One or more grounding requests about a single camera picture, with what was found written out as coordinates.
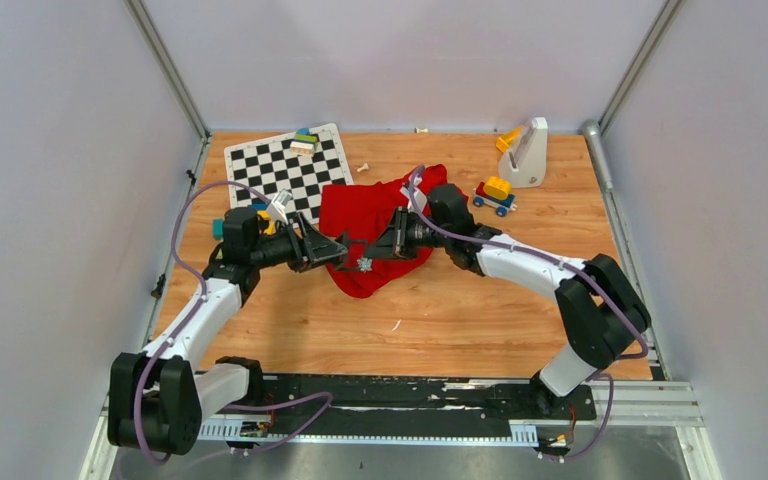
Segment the white plastic stand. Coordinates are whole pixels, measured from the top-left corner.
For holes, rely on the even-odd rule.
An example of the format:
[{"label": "white plastic stand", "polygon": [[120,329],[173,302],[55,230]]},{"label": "white plastic stand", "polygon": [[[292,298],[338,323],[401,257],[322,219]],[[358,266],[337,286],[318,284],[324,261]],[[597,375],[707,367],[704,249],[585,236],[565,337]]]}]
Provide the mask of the white plastic stand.
[{"label": "white plastic stand", "polygon": [[549,124],[535,117],[525,125],[499,160],[499,176],[514,188],[537,187],[546,178]]}]

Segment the chessboard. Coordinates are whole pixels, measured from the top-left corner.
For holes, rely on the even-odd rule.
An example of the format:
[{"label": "chessboard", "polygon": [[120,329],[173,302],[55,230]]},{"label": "chessboard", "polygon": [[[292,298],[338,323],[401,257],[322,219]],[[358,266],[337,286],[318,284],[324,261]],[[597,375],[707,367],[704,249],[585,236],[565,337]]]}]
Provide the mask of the chessboard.
[{"label": "chessboard", "polygon": [[[298,156],[290,150],[295,132],[241,143],[225,149],[228,180],[248,185],[271,197],[289,190],[293,200],[287,213],[302,212],[311,224],[319,223],[322,187],[352,185],[346,152],[333,123],[314,127],[310,134],[319,141],[312,156]],[[261,203],[242,188],[230,186],[231,208]]]}]

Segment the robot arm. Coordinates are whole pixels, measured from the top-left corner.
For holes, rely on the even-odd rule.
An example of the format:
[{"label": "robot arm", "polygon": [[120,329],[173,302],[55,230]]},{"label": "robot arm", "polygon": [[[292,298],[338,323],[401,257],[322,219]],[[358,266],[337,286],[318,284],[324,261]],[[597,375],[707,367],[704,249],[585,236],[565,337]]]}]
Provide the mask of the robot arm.
[{"label": "robot arm", "polygon": [[[428,203],[435,225],[478,242],[441,235],[415,212],[399,208],[384,233],[366,249],[365,256],[405,260],[414,258],[420,247],[442,247],[464,270],[508,280],[556,302],[568,343],[534,376],[544,394],[543,399],[538,399],[544,410],[562,403],[577,385],[610,366],[634,341],[616,314],[606,304],[596,303],[595,292],[573,268],[590,275],[638,332],[649,328],[649,312],[612,258],[601,254],[591,260],[560,257],[519,243],[498,229],[476,224],[463,195],[452,184],[432,189]],[[538,251],[547,258],[522,254],[514,250],[514,245]]]},{"label": "robot arm", "polygon": [[[273,204],[283,198],[280,195]],[[273,210],[280,206],[270,204]],[[211,254],[202,275],[205,291],[197,289],[178,317],[140,353],[122,353],[113,362],[110,443],[139,448],[134,419],[138,379],[149,358],[162,347],[140,392],[142,427],[151,450],[183,455],[198,438],[203,419],[230,403],[260,402],[263,372],[259,362],[225,357],[198,377],[193,368],[222,326],[245,305],[260,280],[260,269],[286,263],[290,269],[304,272],[341,264],[348,254],[345,244],[319,233],[300,213],[291,214],[273,234],[266,234],[266,227],[268,223],[253,209],[229,210],[223,224],[224,241]]]}]

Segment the floor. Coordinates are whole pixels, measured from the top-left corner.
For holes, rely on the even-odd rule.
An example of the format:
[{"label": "floor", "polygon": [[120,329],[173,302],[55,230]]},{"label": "floor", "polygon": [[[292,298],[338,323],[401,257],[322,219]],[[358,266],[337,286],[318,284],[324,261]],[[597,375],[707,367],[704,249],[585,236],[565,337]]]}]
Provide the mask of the floor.
[{"label": "floor", "polygon": [[[215,134],[200,184],[225,179],[226,147],[273,134]],[[420,163],[442,163],[449,181],[471,192],[496,174],[500,156],[494,135],[341,137],[356,184],[389,181]],[[364,163],[369,170],[354,173]],[[583,137],[550,136],[545,183],[514,193],[519,209],[505,218],[487,207],[470,209],[477,221],[544,250],[616,258]],[[211,222],[228,208],[226,188],[208,191],[195,204],[180,252],[199,270],[216,245]],[[217,335],[201,368],[234,355],[258,359],[272,372],[529,377],[566,341],[552,302],[516,285],[461,271],[442,251],[363,300],[341,292],[324,269],[297,274],[275,267],[261,276],[248,303]],[[161,330],[195,291],[196,281],[176,268],[168,285],[158,320]],[[610,371],[617,378],[651,378],[645,359],[619,362]]]},{"label": "floor", "polygon": [[[589,442],[594,431],[593,427],[579,427],[576,443]],[[223,442],[201,441],[187,456],[174,457],[163,468],[148,464],[137,450],[123,452],[111,479],[690,478],[675,429],[670,427],[608,427],[595,451],[563,465],[538,460],[533,450],[519,447],[290,443],[243,458],[225,453],[228,447]]]}]

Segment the wooden tabletop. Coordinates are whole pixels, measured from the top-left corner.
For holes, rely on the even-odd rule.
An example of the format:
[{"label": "wooden tabletop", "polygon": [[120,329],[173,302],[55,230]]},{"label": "wooden tabletop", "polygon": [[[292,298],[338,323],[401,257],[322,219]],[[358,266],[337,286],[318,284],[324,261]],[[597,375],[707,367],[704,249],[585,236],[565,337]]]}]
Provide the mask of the wooden tabletop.
[{"label": "wooden tabletop", "polygon": [[[226,147],[276,134],[215,134],[200,183],[226,179]],[[390,181],[420,163],[442,163],[449,181],[471,192],[496,174],[500,157],[494,135],[343,133],[341,138],[356,184]],[[364,163],[369,170],[355,173]],[[490,208],[470,206],[476,221],[561,255],[616,258],[583,137],[550,136],[544,184],[514,193],[516,212],[499,218]],[[229,205],[226,188],[196,201],[181,242],[184,261],[199,270],[206,266],[216,245],[211,223]],[[168,285],[158,332],[197,282],[176,267]],[[552,302],[459,270],[445,252],[435,251],[426,264],[363,300],[340,291],[325,269],[263,270],[248,303],[216,336],[200,367],[229,355],[258,359],[269,372],[530,377],[565,342]],[[610,371],[618,378],[651,378],[645,359],[619,362]]]}]

